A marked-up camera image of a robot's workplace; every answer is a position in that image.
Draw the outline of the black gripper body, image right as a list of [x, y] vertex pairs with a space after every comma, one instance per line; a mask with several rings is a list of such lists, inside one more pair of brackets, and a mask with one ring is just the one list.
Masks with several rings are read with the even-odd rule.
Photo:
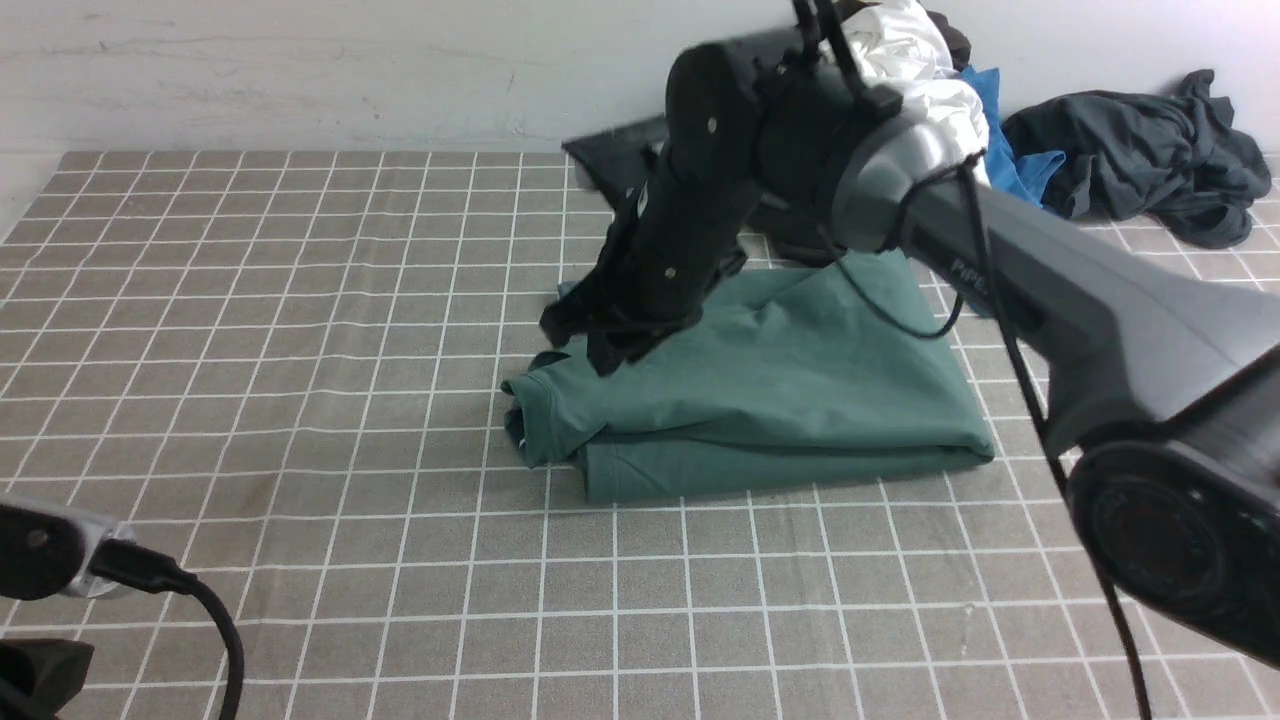
[[598, 266], [604, 331], [672, 331], [700, 314], [762, 195], [753, 169], [759, 83], [774, 67], [774, 49], [745, 42], [677, 56], [666, 86], [668, 138], [618, 250]]

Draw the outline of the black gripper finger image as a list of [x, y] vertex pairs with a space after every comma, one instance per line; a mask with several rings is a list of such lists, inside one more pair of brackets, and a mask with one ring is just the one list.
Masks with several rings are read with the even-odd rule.
[[609, 377], [622, 365], [645, 357], [671, 336], [694, 327], [700, 319], [700, 315], [689, 315], [664, 322], [590, 322], [588, 361], [599, 377]]
[[594, 337], [594, 343], [616, 348], [614, 299], [600, 275], [586, 275], [576, 283], [562, 283], [558, 299], [544, 309], [540, 328], [553, 348], [563, 348], [573, 337]]

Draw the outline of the grey robot arm, image left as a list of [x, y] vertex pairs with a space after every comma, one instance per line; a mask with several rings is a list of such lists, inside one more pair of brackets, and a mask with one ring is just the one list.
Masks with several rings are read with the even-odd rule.
[[1, 717], [55, 719], [84, 689], [93, 653], [79, 641], [3, 641]]

